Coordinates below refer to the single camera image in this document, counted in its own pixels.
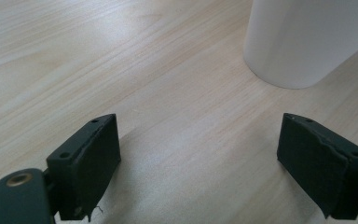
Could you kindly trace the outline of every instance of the wooden table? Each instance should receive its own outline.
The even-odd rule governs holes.
[[[0,178],[116,113],[122,162],[92,223],[336,223],[276,149],[284,112],[358,145],[358,53],[311,88],[271,86],[242,58],[251,5],[0,1]]]

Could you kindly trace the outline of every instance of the black plastic part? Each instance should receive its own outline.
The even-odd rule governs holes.
[[[314,120],[284,114],[278,160],[326,217],[358,215],[358,146]]]
[[[40,170],[21,170],[0,180],[0,224],[7,223],[54,223]]]
[[[120,162],[116,115],[93,119],[47,158],[62,220],[90,216]]]

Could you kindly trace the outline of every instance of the light wood grain surface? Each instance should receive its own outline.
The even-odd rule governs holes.
[[[116,113],[122,163],[92,223],[337,223],[276,149],[284,112],[358,145],[358,52],[311,88],[271,86],[242,58],[251,5],[0,1],[0,178]]]

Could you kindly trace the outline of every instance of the screw hole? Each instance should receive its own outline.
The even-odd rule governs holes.
[[[67,153],[67,152],[64,152],[60,155],[60,158],[62,158],[62,159],[67,158],[67,157],[69,157],[69,153]]]
[[[352,152],[352,155],[353,155],[354,157],[358,157],[358,152]]]
[[[25,184],[26,182],[30,181],[31,179],[32,179],[31,174],[19,174],[19,175],[12,176],[7,181],[7,185],[9,187],[17,187],[17,186],[20,186],[22,184]]]

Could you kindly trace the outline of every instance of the white cup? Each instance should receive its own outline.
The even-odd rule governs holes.
[[[358,0],[254,0],[244,45],[270,84],[309,87],[358,50]]]

